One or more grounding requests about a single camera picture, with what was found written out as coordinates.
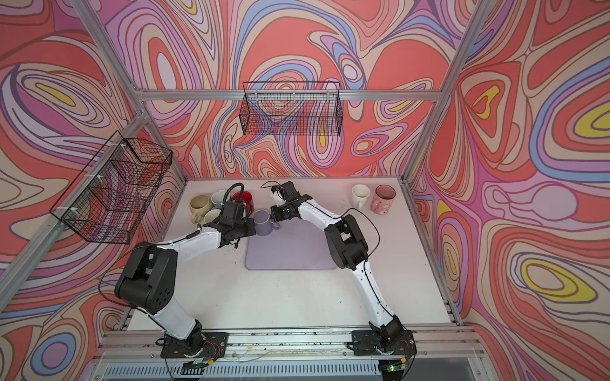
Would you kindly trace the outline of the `white mug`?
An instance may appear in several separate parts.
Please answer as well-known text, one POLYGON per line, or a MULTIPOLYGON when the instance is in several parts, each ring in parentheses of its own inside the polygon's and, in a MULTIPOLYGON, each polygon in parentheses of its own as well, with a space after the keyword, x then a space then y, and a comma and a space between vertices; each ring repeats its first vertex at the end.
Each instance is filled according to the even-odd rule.
POLYGON ((371 190, 365 184, 356 184, 351 189, 350 204, 353 208, 363 209, 369 200, 371 190))

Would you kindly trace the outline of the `red mug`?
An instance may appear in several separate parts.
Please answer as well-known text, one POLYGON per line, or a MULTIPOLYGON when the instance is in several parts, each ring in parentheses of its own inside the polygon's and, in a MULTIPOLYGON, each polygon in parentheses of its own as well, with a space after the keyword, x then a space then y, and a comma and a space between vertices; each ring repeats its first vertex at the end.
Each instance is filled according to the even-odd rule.
POLYGON ((244 190, 243 192, 237 191, 232 195, 231 198, 234 202, 241 200, 246 205, 247 214, 252 214, 254 212, 254 200, 252 194, 244 190))

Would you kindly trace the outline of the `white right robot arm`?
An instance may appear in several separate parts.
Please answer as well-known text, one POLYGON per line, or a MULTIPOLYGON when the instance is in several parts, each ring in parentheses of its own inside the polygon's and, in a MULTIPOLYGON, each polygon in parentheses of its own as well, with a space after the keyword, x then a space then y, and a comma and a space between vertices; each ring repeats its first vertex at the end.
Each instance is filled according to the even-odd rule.
POLYGON ((311 223, 325 234, 330 257, 338 268, 348 271, 365 303, 373 347, 365 355, 402 352, 407 359, 417 354, 415 339, 384 300, 373 276, 370 255, 373 252, 357 219, 349 212, 335 214, 317 203, 311 195, 300 194, 292 181, 273 184, 270 194, 275 205, 270 208, 276 222, 294 218, 311 223))

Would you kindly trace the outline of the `beige speckled mug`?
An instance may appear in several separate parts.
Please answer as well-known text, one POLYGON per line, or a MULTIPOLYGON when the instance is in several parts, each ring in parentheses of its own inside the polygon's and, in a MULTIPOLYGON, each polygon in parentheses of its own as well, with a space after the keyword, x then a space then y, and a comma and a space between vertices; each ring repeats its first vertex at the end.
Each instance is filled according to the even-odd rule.
POLYGON ((189 203, 192 224, 199 224, 212 208, 213 203, 208 195, 197 195, 192 198, 189 203))

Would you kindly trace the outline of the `blue flowered mug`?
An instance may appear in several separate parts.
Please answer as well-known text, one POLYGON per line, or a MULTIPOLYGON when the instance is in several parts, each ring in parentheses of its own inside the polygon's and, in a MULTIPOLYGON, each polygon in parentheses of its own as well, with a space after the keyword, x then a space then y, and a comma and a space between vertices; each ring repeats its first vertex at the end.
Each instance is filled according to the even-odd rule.
POLYGON ((224 189, 217 190, 213 195, 211 195, 211 202, 213 204, 213 208, 215 210, 220 210, 224 203, 224 196, 227 191, 224 189))

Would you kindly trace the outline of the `pink patterned mug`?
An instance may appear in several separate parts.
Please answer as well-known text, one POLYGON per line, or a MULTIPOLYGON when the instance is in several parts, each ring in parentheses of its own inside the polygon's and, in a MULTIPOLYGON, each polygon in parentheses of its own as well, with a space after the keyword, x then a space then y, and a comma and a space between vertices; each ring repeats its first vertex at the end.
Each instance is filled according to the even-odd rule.
POLYGON ((395 188, 388 184, 381 184, 377 186, 370 206, 371 211, 379 215, 387 214, 397 196, 396 193, 397 191, 395 188))

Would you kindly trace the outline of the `light green mug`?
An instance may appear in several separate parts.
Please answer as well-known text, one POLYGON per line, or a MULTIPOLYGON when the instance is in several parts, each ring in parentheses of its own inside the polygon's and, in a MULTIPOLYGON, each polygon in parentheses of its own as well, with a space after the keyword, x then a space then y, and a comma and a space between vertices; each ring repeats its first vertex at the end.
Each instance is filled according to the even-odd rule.
POLYGON ((214 222, 214 220, 219 217, 221 214, 221 211, 219 209, 212 209, 211 211, 207 212, 203 218, 203 224, 210 224, 211 222, 214 222))

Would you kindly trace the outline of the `purple mug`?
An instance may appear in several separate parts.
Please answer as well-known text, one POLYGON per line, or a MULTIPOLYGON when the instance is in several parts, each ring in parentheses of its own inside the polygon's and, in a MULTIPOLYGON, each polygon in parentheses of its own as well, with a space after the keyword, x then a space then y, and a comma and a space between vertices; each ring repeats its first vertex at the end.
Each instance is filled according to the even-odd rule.
POLYGON ((258 210, 253 214, 255 232, 257 236, 266 237, 281 228, 278 222, 273 221, 268 211, 258 210))

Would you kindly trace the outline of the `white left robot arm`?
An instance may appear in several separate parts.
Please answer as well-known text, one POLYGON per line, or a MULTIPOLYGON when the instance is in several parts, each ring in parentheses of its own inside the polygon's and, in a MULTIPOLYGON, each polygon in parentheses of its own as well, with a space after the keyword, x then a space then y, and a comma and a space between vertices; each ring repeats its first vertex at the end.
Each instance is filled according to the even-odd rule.
POLYGON ((164 331, 164 346, 179 357, 200 357, 206 345, 201 323, 174 296, 178 267, 205 252, 253 236, 254 220, 243 200, 245 186, 233 184, 223 196, 222 208, 212 222, 165 243, 136 245, 115 285, 114 295, 132 308, 142 309, 164 331))

